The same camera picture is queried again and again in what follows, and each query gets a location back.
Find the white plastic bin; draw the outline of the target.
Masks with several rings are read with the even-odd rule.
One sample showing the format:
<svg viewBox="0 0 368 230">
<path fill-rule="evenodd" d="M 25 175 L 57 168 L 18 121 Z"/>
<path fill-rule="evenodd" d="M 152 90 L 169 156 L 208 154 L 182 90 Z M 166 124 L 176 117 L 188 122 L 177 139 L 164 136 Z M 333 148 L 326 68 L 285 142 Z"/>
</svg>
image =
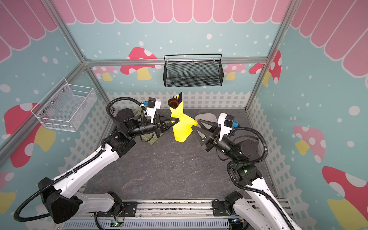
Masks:
<svg viewBox="0 0 368 230">
<path fill-rule="evenodd" d="M 197 122 L 198 119 L 203 119 L 203 120 L 212 121 L 212 122 L 218 122 L 216 116 L 212 113 L 198 114 L 198 115 L 195 116 L 195 121 Z"/>
</svg>

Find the yellow paper napkin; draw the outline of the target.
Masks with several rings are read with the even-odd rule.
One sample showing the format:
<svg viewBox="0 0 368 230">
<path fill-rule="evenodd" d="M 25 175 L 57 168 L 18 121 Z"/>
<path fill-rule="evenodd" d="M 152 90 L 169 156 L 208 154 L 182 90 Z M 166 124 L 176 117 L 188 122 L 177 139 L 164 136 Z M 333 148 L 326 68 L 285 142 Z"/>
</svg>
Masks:
<svg viewBox="0 0 368 230">
<path fill-rule="evenodd" d="M 178 118 L 172 129 L 174 138 L 177 142 L 183 143 L 192 133 L 192 126 L 197 126 L 198 123 L 190 116 L 184 114 L 184 102 L 181 102 L 176 109 L 170 108 L 171 117 Z"/>
</svg>

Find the dark purple spoon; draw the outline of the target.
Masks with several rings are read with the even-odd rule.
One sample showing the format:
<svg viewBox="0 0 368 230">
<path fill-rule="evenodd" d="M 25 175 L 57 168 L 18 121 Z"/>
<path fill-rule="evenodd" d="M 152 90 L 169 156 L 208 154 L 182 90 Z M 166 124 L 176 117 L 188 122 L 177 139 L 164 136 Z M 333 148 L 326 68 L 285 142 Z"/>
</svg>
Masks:
<svg viewBox="0 0 368 230">
<path fill-rule="evenodd" d="M 170 108 L 172 109 L 176 109 L 179 105 L 179 101 L 177 99 L 177 97 L 172 97 L 171 99 L 168 100 L 168 105 Z"/>
</svg>

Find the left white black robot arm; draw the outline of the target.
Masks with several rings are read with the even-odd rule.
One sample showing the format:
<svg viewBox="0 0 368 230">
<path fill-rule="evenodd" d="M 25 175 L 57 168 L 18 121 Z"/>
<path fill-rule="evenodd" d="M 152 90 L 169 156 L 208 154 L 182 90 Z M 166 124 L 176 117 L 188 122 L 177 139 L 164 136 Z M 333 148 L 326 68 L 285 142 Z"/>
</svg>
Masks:
<svg viewBox="0 0 368 230">
<path fill-rule="evenodd" d="M 112 117 L 115 128 L 100 147 L 89 157 L 59 178 L 44 178 L 39 182 L 41 200 L 56 224 L 63 223 L 82 213 L 102 212 L 113 217 L 121 215 L 124 204 L 114 192 L 82 194 L 78 190 L 112 162 L 118 160 L 136 144 L 135 137 L 146 134 L 159 136 L 179 123 L 178 118 L 153 115 L 147 121 L 145 115 L 137 117 L 129 108 Z"/>
</svg>

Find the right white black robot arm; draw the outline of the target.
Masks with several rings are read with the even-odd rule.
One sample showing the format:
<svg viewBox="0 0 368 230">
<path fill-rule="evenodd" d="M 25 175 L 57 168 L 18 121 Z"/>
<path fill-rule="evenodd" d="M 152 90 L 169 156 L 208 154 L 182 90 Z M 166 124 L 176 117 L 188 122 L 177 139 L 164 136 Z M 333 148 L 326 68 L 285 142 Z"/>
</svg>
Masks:
<svg viewBox="0 0 368 230">
<path fill-rule="evenodd" d="M 231 118 L 224 124 L 199 119 L 192 126 L 200 145 L 206 151 L 216 149 L 229 162 L 226 170 L 230 181 L 244 190 L 258 205 L 259 211 L 237 191 L 225 197 L 225 210 L 230 216 L 239 216 L 255 230 L 299 230 L 297 223 L 282 208 L 270 191 L 257 167 L 268 156 L 268 146 L 260 132 L 242 127 Z"/>
</svg>

